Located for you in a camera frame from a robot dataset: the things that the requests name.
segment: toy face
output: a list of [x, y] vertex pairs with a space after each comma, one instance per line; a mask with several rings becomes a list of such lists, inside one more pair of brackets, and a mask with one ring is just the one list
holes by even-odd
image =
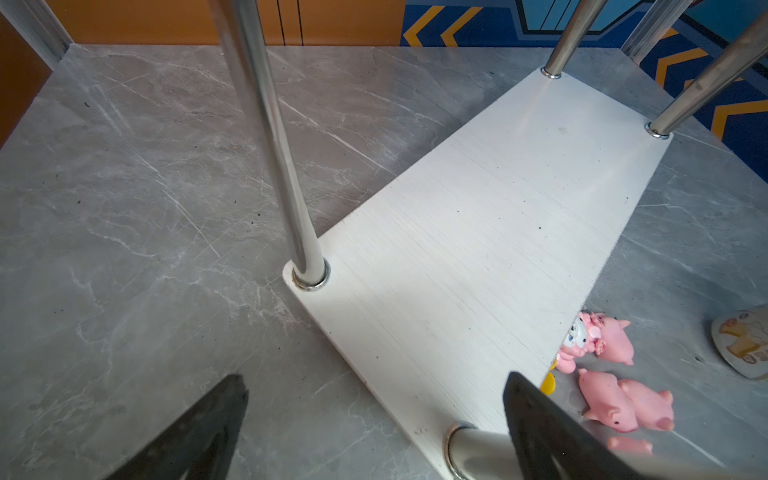
[[577, 318], [568, 330], [563, 346], [576, 346], [583, 349], [585, 345], [587, 345], [587, 327], [580, 318]]

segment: yellow chevron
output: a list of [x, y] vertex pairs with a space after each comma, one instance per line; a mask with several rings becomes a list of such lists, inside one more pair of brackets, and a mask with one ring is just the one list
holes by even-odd
[[442, 42], [446, 47], [458, 47], [455, 38], [453, 38], [453, 35], [457, 31], [461, 30], [464, 25], [467, 25], [467, 22], [472, 20], [472, 17], [477, 15], [481, 10], [482, 7], [471, 7], [469, 10], [464, 12], [464, 15], [458, 17], [458, 20], [453, 22], [453, 25], [448, 27], [447, 30], [440, 34], [440, 38], [442, 38]]
[[678, 33], [680, 32], [678, 32], [674, 28], [670, 28], [669, 30], [667, 30], [667, 33], [665, 33], [663, 37], [659, 38], [659, 40], [664, 40], [665, 38], [674, 37]]
[[693, 50], [686, 50], [668, 57], [659, 58], [659, 62], [656, 67], [656, 83], [664, 88], [664, 82], [667, 80], [667, 68], [670, 65], [683, 63], [684, 61], [694, 60], [695, 58], [702, 58], [709, 55], [701, 48], [694, 48]]
[[768, 100], [745, 101], [740, 104], [717, 105], [715, 115], [712, 118], [712, 133], [723, 140], [725, 134], [725, 123], [730, 115], [738, 114], [757, 114], [768, 111]]
[[[738, 81], [743, 81], [743, 80], [744, 80], [743, 78], [741, 78], [741, 77], [738, 77], [736, 80], [734, 80], [734, 81], [733, 81], [733, 83], [736, 83], [736, 82], [738, 82]], [[693, 78], [691, 78], [690, 80], [686, 80], [686, 81], [684, 81], [684, 82], [683, 82], [683, 90], [685, 90], [686, 88], [688, 88], [688, 85], [690, 85], [690, 83], [691, 83], [692, 81], [694, 81], [694, 79], [693, 79]]]
[[445, 7], [441, 7], [439, 5], [434, 5], [432, 7], [429, 7], [429, 10], [424, 12], [424, 15], [419, 18], [419, 20], [416, 20], [416, 23], [411, 25], [411, 28], [409, 28], [406, 33], [402, 34], [403, 37], [405, 37], [406, 41], [408, 42], [408, 45], [411, 45], [412, 47], [421, 47], [422, 43], [419, 40], [419, 37], [416, 36], [422, 28], [427, 26], [429, 22], [432, 21], [434, 17], [437, 16], [438, 13]]

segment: floor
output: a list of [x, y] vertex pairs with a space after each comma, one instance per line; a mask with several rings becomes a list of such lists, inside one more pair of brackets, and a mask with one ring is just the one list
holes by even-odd
[[[549, 50], [270, 54], [322, 233]], [[649, 116], [670, 100], [619, 51], [581, 49], [566, 71]], [[9, 478], [100, 478], [235, 371], [251, 395], [230, 478], [438, 478], [280, 279], [259, 156], [218, 48], [69, 51], [0, 151]], [[677, 434], [635, 434], [657, 452], [765, 469], [768, 384], [723, 362], [706, 325], [768, 302], [766, 239], [768, 185], [689, 120], [586, 304], [631, 320], [637, 353], [584, 364], [675, 395]], [[575, 376], [558, 381], [578, 417]]]

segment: pig figurine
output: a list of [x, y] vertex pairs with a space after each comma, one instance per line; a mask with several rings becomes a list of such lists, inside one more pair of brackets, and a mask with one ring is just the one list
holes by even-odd
[[619, 387], [634, 404], [637, 423], [651, 430], [674, 429], [672, 393], [669, 390], [654, 392], [636, 380], [619, 380]]
[[600, 328], [592, 323], [588, 313], [580, 312], [558, 352], [558, 370], [563, 373], [573, 373], [576, 370], [574, 359], [594, 352], [594, 342], [598, 338], [600, 338]]
[[578, 386], [589, 404], [584, 417], [598, 420], [617, 432], [637, 430], [634, 405], [619, 388], [615, 375], [605, 372], [578, 370]]
[[594, 353], [609, 362], [634, 365], [634, 347], [624, 329], [629, 326], [629, 320], [616, 320], [604, 313], [592, 313], [592, 322], [600, 327], [600, 339], [594, 344]]
[[646, 440], [635, 440], [630, 437], [610, 437], [605, 444], [609, 450], [633, 453], [635, 455], [653, 455], [654, 446]]

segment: pig ear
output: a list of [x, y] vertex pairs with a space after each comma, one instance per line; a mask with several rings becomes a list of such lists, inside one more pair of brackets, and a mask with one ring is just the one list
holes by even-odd
[[669, 432], [670, 430], [674, 429], [674, 422], [672, 421], [672, 419], [664, 417], [658, 422], [656, 422], [656, 426], [662, 430]]
[[669, 390], [662, 390], [659, 392], [659, 395], [661, 395], [661, 398], [664, 399], [664, 401], [672, 405], [672, 392]]

